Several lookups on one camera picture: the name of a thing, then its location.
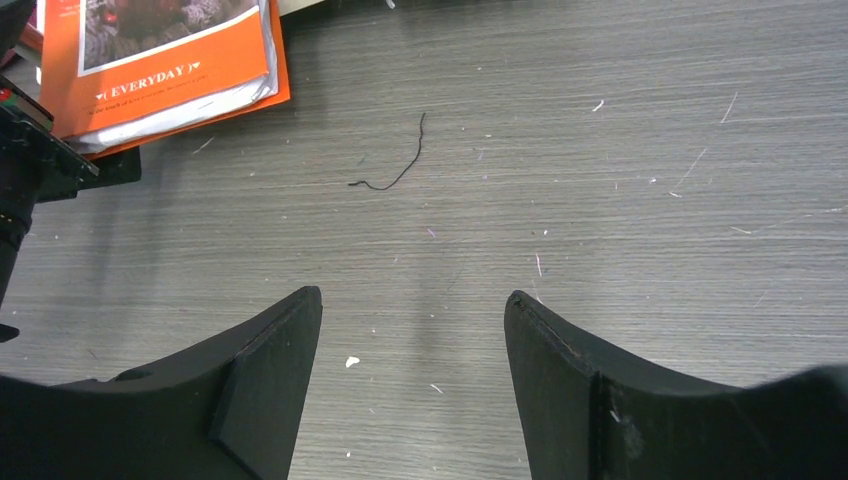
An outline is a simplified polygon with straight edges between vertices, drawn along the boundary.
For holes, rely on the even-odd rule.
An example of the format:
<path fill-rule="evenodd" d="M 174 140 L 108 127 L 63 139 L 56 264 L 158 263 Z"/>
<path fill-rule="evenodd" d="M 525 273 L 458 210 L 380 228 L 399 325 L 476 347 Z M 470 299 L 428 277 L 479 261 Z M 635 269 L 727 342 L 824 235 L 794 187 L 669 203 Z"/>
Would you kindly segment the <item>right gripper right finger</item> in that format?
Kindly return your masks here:
<path fill-rule="evenodd" d="M 847 369 L 737 388 L 634 355 L 513 292 L 506 348 L 535 479 L 843 479 Z"/>

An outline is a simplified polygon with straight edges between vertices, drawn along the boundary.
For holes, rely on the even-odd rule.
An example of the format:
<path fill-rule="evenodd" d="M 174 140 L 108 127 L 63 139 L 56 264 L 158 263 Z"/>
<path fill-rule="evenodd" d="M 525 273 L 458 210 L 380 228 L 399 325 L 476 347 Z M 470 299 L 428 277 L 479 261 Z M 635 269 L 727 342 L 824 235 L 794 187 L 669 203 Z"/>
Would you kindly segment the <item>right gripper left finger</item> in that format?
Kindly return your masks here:
<path fill-rule="evenodd" d="M 255 317 L 108 381 L 1 380 L 5 479 L 285 479 L 322 295 Z"/>

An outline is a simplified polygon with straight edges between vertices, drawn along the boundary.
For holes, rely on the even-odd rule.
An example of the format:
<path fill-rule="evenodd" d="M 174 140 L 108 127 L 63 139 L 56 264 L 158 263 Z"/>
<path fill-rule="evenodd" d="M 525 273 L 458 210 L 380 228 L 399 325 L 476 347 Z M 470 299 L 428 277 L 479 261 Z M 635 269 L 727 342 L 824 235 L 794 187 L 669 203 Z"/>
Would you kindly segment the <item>orange book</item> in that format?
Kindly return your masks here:
<path fill-rule="evenodd" d="M 273 1 L 41 1 L 40 103 L 92 158 L 289 100 Z"/>

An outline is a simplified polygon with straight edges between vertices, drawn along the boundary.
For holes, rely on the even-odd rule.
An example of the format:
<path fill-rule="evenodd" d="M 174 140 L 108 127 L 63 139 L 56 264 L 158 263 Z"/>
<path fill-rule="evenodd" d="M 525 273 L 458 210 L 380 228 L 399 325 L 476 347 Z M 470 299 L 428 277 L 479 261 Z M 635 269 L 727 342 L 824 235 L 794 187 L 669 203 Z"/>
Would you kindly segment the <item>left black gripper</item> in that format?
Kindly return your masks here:
<path fill-rule="evenodd" d="M 137 182 L 140 149 L 96 161 L 50 132 L 52 116 L 10 80 L 1 79 L 1 196 L 9 201 L 52 202 L 82 190 Z"/>

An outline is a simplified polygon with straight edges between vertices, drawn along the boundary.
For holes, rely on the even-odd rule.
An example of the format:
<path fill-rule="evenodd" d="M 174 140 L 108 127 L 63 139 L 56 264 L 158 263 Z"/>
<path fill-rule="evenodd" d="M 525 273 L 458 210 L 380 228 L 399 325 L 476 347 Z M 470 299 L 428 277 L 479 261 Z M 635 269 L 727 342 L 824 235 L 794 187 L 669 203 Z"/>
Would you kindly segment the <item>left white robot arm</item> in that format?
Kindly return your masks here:
<path fill-rule="evenodd" d="M 91 161 L 49 131 L 52 116 L 1 78 L 1 295 L 5 296 L 38 203 L 70 200 L 83 190 L 137 182 L 138 147 Z"/>

